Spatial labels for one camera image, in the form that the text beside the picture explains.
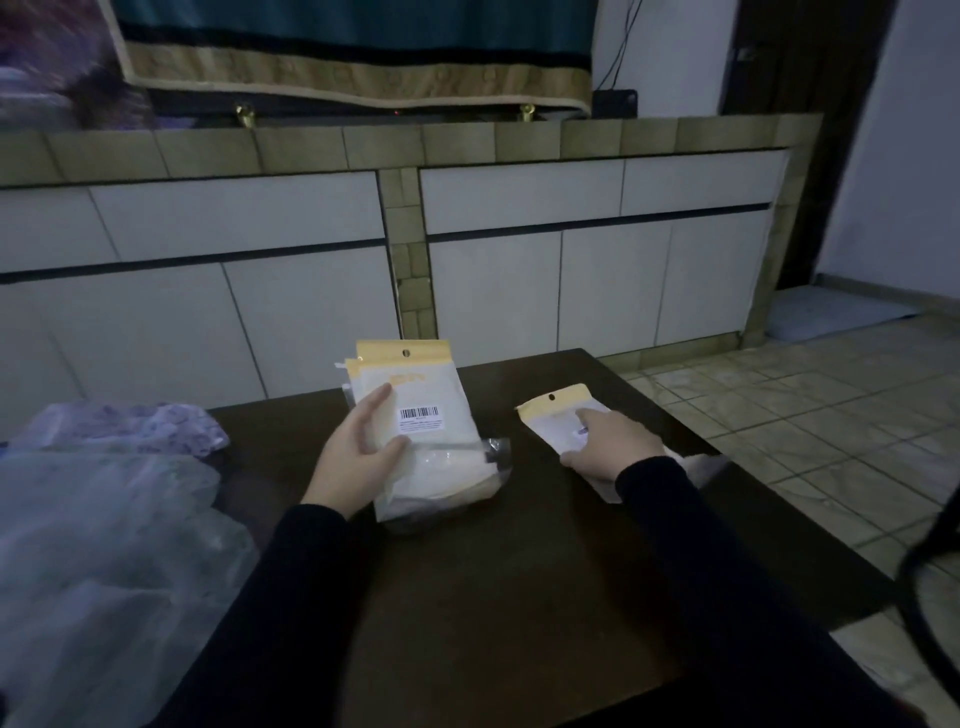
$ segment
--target packet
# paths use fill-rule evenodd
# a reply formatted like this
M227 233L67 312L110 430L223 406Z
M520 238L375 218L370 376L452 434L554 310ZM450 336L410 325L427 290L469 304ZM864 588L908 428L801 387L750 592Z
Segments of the packet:
M394 387L373 415L370 444L411 440L373 502L379 522L423 520L492 497L506 482L509 442L480 439L449 342L358 341L344 367L355 400L385 382Z
M595 409L598 412L610 412L610 408L593 398L585 384L573 384L556 392L534 397L521 404L517 409L520 419L536 432L540 438L557 454L570 450L581 450L587 445L587 428L577 417L578 409ZM725 456L690 455L683 457L666 445L666 454L680 463L690 481L698 488L703 487L714 475L723 470L730 462ZM622 503L611 480L584 478L607 503Z

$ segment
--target stack of packages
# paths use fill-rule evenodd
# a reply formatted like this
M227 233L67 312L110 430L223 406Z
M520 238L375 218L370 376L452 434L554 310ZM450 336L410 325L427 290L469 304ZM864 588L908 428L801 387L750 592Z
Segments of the stack of packages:
M394 391L373 415L367 436L380 449L411 440L373 504L379 522L422 522L493 496L506 482L506 440L481 440L447 341L358 341L342 365L353 404L385 382Z

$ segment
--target dark wooden table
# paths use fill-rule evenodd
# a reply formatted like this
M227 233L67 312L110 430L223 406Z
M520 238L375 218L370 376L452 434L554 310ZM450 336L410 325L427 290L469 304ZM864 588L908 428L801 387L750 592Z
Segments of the dark wooden table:
M554 726L681 676L684 632L643 538L560 466L514 407L584 382L680 454L715 450L582 350L466 367L460 377L481 436L510 438L513 474L492 500L419 535L370 529L379 536L365 542L374 556L343 725ZM260 543L300 498L346 413L340 390L214 412L242 467L222 507ZM705 497L825 627L890 602L889 579L739 467Z

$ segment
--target curtain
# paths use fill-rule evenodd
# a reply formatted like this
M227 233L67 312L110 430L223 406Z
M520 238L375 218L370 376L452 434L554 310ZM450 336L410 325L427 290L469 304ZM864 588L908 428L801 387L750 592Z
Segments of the curtain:
M100 0L134 85L589 113L596 0Z

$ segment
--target hand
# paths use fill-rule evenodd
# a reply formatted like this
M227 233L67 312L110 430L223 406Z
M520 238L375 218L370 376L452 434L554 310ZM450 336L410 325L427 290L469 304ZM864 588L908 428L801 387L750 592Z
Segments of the hand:
M333 430L301 503L325 505L348 519L380 495L410 438L398 435L380 451L367 452L364 427L393 389L374 389Z
M565 452L560 463L583 477L616 480L635 462L666 454L657 435L619 412L578 409L577 417L587 426L587 446Z

